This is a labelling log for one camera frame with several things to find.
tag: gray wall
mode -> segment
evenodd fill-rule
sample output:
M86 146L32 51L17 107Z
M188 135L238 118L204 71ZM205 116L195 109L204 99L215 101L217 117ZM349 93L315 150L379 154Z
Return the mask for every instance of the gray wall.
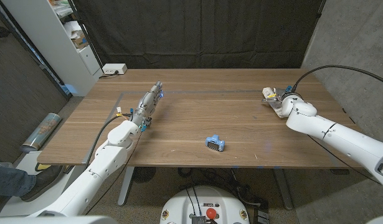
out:
M327 64L357 67L383 78L383 1L326 1L302 68ZM340 68L315 74L364 133L383 141L383 83Z

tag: black curtain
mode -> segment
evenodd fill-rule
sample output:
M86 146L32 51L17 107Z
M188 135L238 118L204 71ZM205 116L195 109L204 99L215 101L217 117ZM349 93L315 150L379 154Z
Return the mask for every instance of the black curtain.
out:
M321 0L74 0L96 52L128 68L299 68Z

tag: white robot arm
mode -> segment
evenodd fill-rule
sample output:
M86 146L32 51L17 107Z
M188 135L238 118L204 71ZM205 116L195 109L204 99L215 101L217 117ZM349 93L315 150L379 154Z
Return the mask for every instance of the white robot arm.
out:
M317 109L293 92L282 96L282 114L292 130L314 136L365 167L383 185L383 142L317 115Z
M51 205L28 217L81 215L104 180L121 167L135 149L141 132L151 122L162 94L158 81L140 100L130 120L122 122L108 133L108 139L96 150L93 162Z

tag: power strip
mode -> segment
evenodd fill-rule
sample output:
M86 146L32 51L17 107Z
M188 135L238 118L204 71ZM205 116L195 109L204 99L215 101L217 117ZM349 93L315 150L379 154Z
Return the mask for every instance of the power strip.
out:
M128 67L125 63L106 63L103 67L103 72L105 75L112 75L115 71L118 71L117 74L125 74Z

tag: wooden table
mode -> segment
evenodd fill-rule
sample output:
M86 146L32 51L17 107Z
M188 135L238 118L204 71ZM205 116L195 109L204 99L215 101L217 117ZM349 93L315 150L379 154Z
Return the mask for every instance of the wooden table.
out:
M97 133L115 114L116 107L120 106L122 111L136 108L139 99L161 80L164 98L129 160L119 205L125 203L136 166L252 167L275 168L285 207L292 209L283 168L346 168L307 135L289 129L286 119L280 119L268 104L261 103L263 88L286 88L305 72L301 69L128 70L125 75L99 80L37 160L42 164L84 164ZM359 130L313 75L299 84L298 93L317 108L319 115ZM107 126L97 147L121 122L118 118ZM206 137L213 134L225 140L224 152L205 146ZM359 167L330 149L350 166Z

